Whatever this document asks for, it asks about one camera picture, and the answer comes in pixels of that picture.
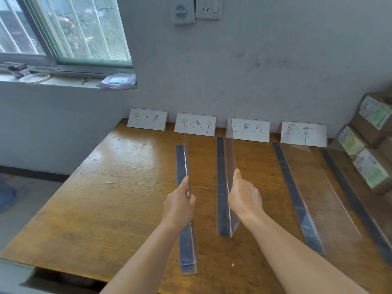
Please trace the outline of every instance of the hand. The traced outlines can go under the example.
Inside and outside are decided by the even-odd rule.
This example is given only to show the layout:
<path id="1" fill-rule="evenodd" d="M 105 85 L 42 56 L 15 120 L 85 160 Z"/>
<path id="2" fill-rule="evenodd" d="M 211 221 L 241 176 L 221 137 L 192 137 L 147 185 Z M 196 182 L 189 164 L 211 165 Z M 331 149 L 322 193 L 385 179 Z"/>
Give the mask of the hand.
<path id="1" fill-rule="evenodd" d="M 196 197 L 189 196 L 187 200 L 189 176 L 184 177 L 181 184 L 172 193 L 167 195 L 162 214 L 162 223 L 168 224 L 178 233 L 188 225 L 194 215 Z"/>
<path id="2" fill-rule="evenodd" d="M 259 190 L 252 183 L 242 179 L 239 169 L 234 171 L 233 187 L 228 195 L 228 204 L 242 222 L 263 212 Z"/>

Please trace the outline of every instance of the forearm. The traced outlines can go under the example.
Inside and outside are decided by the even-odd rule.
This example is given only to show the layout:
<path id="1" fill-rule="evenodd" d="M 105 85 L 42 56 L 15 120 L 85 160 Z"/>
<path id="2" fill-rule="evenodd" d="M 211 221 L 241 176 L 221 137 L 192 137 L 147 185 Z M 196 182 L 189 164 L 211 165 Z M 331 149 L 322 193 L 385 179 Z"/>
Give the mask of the forearm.
<path id="1" fill-rule="evenodd" d="M 174 228 L 159 224 L 101 294 L 156 294 L 177 236 Z"/>
<path id="2" fill-rule="evenodd" d="M 288 294 L 367 293 L 265 212 L 244 224 Z"/>

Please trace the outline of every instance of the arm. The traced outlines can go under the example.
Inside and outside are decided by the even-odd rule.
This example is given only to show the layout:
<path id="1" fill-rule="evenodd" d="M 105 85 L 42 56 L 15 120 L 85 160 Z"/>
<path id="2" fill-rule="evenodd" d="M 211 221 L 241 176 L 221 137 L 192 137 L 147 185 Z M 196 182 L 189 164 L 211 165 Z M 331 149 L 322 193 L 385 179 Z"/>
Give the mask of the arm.
<path id="1" fill-rule="evenodd" d="M 242 179 L 238 169 L 228 200 L 230 208 L 256 238 L 288 294 L 367 293 L 268 217 L 259 191 Z"/>
<path id="2" fill-rule="evenodd" d="M 156 294 L 170 250 L 193 218 L 196 198 L 186 199 L 189 177 L 167 196 L 159 226 L 101 291 L 101 294 Z"/>

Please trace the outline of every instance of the wall socket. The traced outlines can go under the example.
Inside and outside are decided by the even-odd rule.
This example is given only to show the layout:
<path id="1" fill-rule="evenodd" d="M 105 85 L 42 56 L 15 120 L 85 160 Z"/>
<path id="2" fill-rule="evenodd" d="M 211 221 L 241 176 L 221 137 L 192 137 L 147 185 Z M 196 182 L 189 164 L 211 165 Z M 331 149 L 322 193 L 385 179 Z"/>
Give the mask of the wall socket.
<path id="1" fill-rule="evenodd" d="M 223 0 L 196 0 L 196 18 L 220 19 Z"/>

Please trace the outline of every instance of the wooden table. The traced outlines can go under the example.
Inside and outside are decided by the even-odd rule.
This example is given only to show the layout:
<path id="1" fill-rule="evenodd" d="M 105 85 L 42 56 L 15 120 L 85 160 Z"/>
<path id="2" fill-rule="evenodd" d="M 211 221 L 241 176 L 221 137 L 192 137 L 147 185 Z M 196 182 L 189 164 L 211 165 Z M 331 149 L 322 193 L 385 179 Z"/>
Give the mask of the wooden table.
<path id="1" fill-rule="evenodd" d="M 222 135 L 217 129 L 216 136 Z M 121 121 L 0 257 L 109 281 L 160 222 L 163 202 L 176 187 L 175 146 L 183 141 L 172 125 L 162 132 L 127 128 Z M 271 141 L 277 142 L 277 135 Z M 303 241 L 272 144 L 236 140 L 235 148 L 238 167 L 260 190 L 267 214 Z M 197 197 L 193 223 L 198 272 L 180 275 L 176 243 L 159 292 L 284 293 L 243 225 L 233 238 L 216 233 L 216 137 L 188 135 L 188 156 L 190 188 Z M 341 192 L 321 155 L 316 157 Z M 391 293 L 390 268 L 344 204 L 363 239 L 352 256 L 329 261 L 371 293 Z"/>

